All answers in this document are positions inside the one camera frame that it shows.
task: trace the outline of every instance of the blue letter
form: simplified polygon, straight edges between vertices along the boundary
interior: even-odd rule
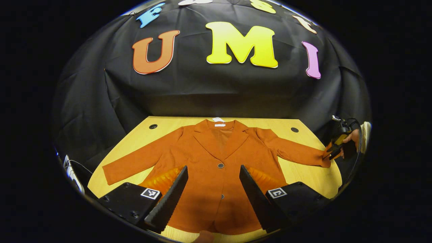
[[[164,5],[165,3],[160,3],[156,6],[154,6],[153,8],[151,8],[149,11],[143,13],[141,16],[139,16],[137,18],[137,20],[141,20],[141,26],[140,28],[148,25],[150,22],[152,22],[153,20],[155,20],[157,17],[159,17],[159,14],[162,9],[160,8],[160,6]]]

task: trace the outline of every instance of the jacket lapel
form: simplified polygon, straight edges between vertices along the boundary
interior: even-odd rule
[[[248,134],[245,132],[248,127],[244,124],[234,120],[234,129],[231,137],[226,142],[225,152],[222,153],[218,146],[218,142],[215,141],[213,134],[208,127],[207,120],[204,120],[195,125],[194,137],[203,146],[207,152],[213,155],[220,161],[228,158],[232,153],[234,153],[248,138]]]

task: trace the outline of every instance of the wooden table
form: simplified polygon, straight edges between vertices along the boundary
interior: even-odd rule
[[[98,197],[102,197],[111,190],[115,189],[124,182],[140,184],[150,173],[153,167],[144,170],[136,175],[126,178],[122,181],[108,185],[105,179],[102,166],[109,164],[154,140],[174,131],[175,129],[195,125],[204,119],[212,120],[209,117],[155,117],[149,116],[135,127],[123,140],[121,140],[112,151],[103,159],[99,166],[94,171],[88,188]],[[238,120],[248,127],[259,127],[263,129],[271,129],[279,137],[294,141],[299,144],[307,145],[316,149],[324,150],[325,146],[319,139],[300,121],[297,119],[261,119],[261,118],[222,118],[226,122]],[[157,128],[149,129],[152,124],[157,124]],[[291,128],[298,129],[298,132],[293,132]],[[330,168],[322,168],[319,166],[301,165],[279,158],[279,163],[285,180],[288,184],[301,181],[313,188],[326,198],[332,198],[337,194],[338,188],[342,185],[339,168],[336,163],[331,161]],[[192,242],[199,234],[181,231],[167,226],[161,233],[162,236],[181,241]],[[246,242],[261,238],[267,235],[266,231],[256,230],[241,235],[224,235],[215,233],[215,243],[237,243]]]

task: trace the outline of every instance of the orange jacket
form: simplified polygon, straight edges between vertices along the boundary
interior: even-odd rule
[[[277,156],[305,165],[330,167],[323,151],[279,138],[270,129],[234,120],[215,127],[204,120],[103,166],[109,185],[154,166],[144,180],[187,165],[189,180],[168,222],[183,231],[242,234],[261,228],[241,185],[242,164],[285,182]]]

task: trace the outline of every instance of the jacket collar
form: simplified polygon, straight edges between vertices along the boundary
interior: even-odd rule
[[[245,132],[248,127],[237,120],[225,122],[225,127],[215,127],[215,124],[222,124],[222,122],[212,122],[206,119],[196,124],[194,127],[194,137],[211,155],[223,161],[234,153],[249,137]],[[219,143],[211,132],[212,129],[233,130],[226,142],[224,151],[220,151]]]

